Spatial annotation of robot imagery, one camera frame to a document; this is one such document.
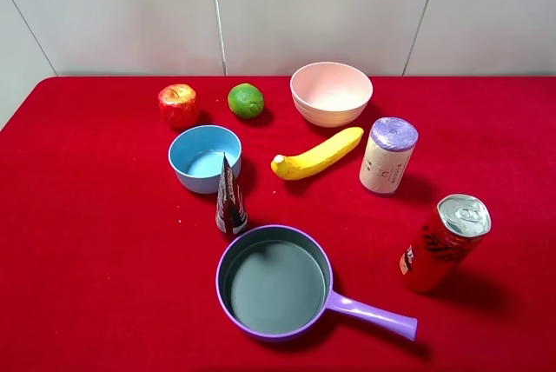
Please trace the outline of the purple frying pan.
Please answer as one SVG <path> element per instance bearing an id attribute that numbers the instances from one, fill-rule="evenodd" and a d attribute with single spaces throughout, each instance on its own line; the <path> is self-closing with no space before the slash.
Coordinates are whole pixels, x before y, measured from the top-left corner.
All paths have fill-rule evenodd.
<path id="1" fill-rule="evenodd" d="M 322 246 L 286 225 L 263 225 L 237 237 L 218 263 L 215 287 L 228 318 L 265 341 L 297 337 L 325 311 L 369 322 L 410 341 L 413 317 L 357 302 L 334 291 L 334 274 Z"/>

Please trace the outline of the yellow banana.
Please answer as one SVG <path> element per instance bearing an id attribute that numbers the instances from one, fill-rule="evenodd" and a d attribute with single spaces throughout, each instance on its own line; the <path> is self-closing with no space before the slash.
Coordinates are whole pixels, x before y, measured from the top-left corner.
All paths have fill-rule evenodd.
<path id="1" fill-rule="evenodd" d="M 350 127 L 297 156 L 276 155 L 271 170 L 284 181 L 297 181 L 316 174 L 338 162 L 361 141 L 364 129 Z"/>

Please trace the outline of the red soda can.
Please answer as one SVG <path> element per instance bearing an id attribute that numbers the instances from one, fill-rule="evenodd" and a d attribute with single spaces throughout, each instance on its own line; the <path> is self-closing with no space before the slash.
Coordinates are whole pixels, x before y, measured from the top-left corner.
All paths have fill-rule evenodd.
<path id="1" fill-rule="evenodd" d="M 405 285 L 416 292 L 435 289 L 487 236 L 492 220 L 478 198 L 442 198 L 400 258 Z"/>

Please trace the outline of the red apple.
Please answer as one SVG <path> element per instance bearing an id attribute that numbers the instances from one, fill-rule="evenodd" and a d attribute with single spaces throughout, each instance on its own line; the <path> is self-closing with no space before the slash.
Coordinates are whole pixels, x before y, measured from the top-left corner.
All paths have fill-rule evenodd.
<path id="1" fill-rule="evenodd" d="M 201 114 L 196 92 L 187 84 L 172 84 L 158 94 L 158 105 L 164 122 L 172 129 L 194 126 Z"/>

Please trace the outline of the blue bowl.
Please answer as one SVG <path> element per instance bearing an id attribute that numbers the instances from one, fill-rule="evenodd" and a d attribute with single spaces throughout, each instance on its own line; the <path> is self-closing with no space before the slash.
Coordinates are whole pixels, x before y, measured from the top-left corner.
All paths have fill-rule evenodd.
<path id="1" fill-rule="evenodd" d="M 224 159 L 235 176 L 242 169 L 242 143 L 232 130 L 200 125 L 183 131 L 169 146 L 169 164 L 178 181 L 197 194 L 218 190 Z"/>

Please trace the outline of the red tablecloth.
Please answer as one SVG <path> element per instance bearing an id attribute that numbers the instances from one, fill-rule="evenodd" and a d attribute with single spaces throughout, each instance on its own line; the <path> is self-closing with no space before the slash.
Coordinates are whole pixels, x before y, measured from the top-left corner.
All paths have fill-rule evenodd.
<path id="1" fill-rule="evenodd" d="M 52 77 L 1 132 L 4 371 L 552 371 L 555 368 L 555 81 L 377 76 L 358 118 L 420 137 L 398 190 L 359 180 L 362 149 L 285 183 L 270 169 L 329 136 L 293 105 L 285 76 L 255 76 L 265 111 L 237 119 L 233 76 L 187 76 L 202 121 L 243 146 L 252 225 L 279 223 L 327 251 L 343 295 L 419 321 L 409 342 L 327 312 L 289 342 L 260 342 L 223 313 L 215 271 L 228 241 L 215 199 L 169 165 L 157 106 L 169 77 Z M 480 199 L 492 228 L 433 290 L 400 258 L 436 204 Z"/>

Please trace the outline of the pink ribbed bowl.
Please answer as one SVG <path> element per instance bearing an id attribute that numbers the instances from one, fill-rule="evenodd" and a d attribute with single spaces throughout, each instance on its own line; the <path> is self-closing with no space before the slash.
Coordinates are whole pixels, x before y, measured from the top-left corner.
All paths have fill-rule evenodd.
<path id="1" fill-rule="evenodd" d="M 374 87 L 368 76 L 344 63 L 319 62 L 290 78 L 294 105 L 308 122 L 336 128 L 353 122 L 369 103 Z"/>

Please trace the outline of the green lime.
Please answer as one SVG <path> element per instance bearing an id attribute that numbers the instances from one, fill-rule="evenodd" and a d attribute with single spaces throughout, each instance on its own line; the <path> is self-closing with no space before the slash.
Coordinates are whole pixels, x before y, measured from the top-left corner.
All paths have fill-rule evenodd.
<path id="1" fill-rule="evenodd" d="M 228 107 L 238 117 L 252 119 L 264 110 L 264 96 L 250 83 L 241 83 L 228 93 Z"/>

